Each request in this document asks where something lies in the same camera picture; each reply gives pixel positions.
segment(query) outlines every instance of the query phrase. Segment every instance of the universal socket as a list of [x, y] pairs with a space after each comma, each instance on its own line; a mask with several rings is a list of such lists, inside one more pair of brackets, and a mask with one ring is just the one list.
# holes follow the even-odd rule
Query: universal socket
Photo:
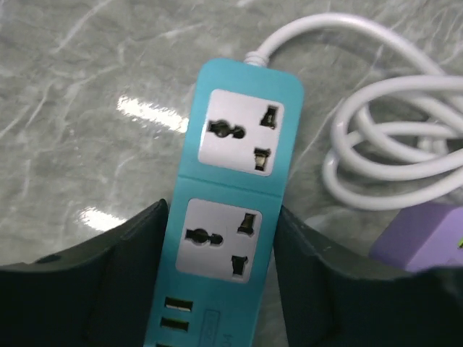
[[283, 120], [284, 107], [280, 103], [214, 90], [205, 116], [198, 160], [269, 176]]
[[[177, 254], [178, 271], [246, 283], [258, 242], [262, 215], [258, 211], [199, 199], [188, 202]], [[204, 242], [191, 242], [199, 230]], [[219, 245], [209, 239], [220, 238]]]

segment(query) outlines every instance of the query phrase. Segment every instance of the usb port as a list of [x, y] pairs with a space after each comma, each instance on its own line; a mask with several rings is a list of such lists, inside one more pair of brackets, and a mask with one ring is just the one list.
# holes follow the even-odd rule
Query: usb port
[[168, 327], [169, 329], [182, 330], [188, 332], [189, 322], [183, 320], [172, 320], [170, 318], [161, 318], [161, 327]]
[[191, 312], [193, 308], [193, 301], [169, 298], [167, 296], [164, 301], [164, 306], [168, 309], [179, 309], [180, 311]]

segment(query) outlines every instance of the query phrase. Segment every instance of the white cable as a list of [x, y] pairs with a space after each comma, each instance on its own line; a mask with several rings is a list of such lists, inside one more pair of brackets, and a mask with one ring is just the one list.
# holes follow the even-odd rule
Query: white cable
[[[332, 149], [323, 163], [323, 181], [338, 200], [363, 210], [393, 210], [442, 197], [463, 186], [463, 149], [449, 153], [447, 139], [463, 138], [463, 77], [448, 76], [426, 54], [386, 27], [351, 14], [317, 14], [299, 20], [270, 35], [257, 51], [249, 52], [245, 62], [266, 67], [270, 56], [295, 36], [326, 28], [347, 28], [380, 41], [405, 58], [423, 75], [395, 77], [364, 87], [339, 107], [331, 127]], [[445, 102], [427, 93], [440, 93]], [[375, 124], [369, 102], [391, 96], [426, 112], [427, 122], [393, 121]], [[348, 133], [354, 119], [357, 131]], [[391, 136], [418, 137], [410, 147]], [[353, 147], [368, 141], [389, 158], [403, 165], [384, 165], [362, 157]], [[414, 192], [388, 197], [371, 197], [343, 186], [337, 169], [343, 166], [359, 175], [384, 181], [411, 181], [449, 173], [445, 178]]]

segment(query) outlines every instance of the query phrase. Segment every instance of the marble surface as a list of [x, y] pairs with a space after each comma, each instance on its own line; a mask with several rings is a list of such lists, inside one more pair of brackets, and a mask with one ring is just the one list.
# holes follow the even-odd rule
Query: marble surface
[[[393, 27], [463, 73], [460, 0], [0, 0], [0, 264], [31, 262], [169, 199], [201, 65], [242, 59], [280, 26], [327, 11]], [[329, 117], [359, 86], [412, 70], [344, 31], [303, 35], [272, 67], [307, 90], [285, 205], [364, 254], [395, 211], [351, 211], [326, 193]], [[377, 109], [379, 119], [416, 116]], [[287, 346], [273, 263], [255, 345]]]

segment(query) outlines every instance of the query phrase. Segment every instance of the socket hole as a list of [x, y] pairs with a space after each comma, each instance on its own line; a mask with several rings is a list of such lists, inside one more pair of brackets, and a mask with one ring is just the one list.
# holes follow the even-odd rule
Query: socket hole
[[167, 327], [173, 330], [181, 330], [187, 333], [189, 325], [189, 322], [185, 322], [183, 320], [173, 320], [171, 318], [165, 317], [161, 318], [161, 327]]
[[255, 170], [265, 171], [267, 166], [268, 157], [270, 156], [270, 150], [263, 150], [260, 148], [254, 149], [254, 160], [255, 160]]
[[238, 228], [238, 233], [252, 236], [254, 234], [254, 220], [255, 215], [252, 213], [245, 213], [245, 219], [241, 222], [241, 225]]
[[270, 129], [275, 129], [277, 112], [278, 112], [278, 107], [268, 106], [266, 114], [264, 114], [263, 118], [260, 120], [260, 125], [262, 127], [268, 127]]
[[221, 235], [209, 233], [202, 229], [187, 229], [187, 233], [185, 234], [185, 239], [190, 240], [193, 244], [205, 244], [209, 242], [211, 246], [220, 246], [224, 242], [224, 238]]
[[231, 127], [230, 123], [221, 119], [219, 121], [209, 121], [208, 132], [213, 132], [217, 137], [221, 139], [229, 136], [230, 134], [234, 139], [242, 139], [246, 135], [245, 128], [236, 125]]
[[247, 264], [247, 257], [238, 257], [237, 255], [231, 256], [231, 266], [233, 267], [233, 276], [242, 277], [245, 273]]
[[164, 300], [164, 306], [168, 309], [178, 309], [180, 311], [191, 312], [193, 308], [193, 301], [175, 299], [167, 296], [166, 300]]

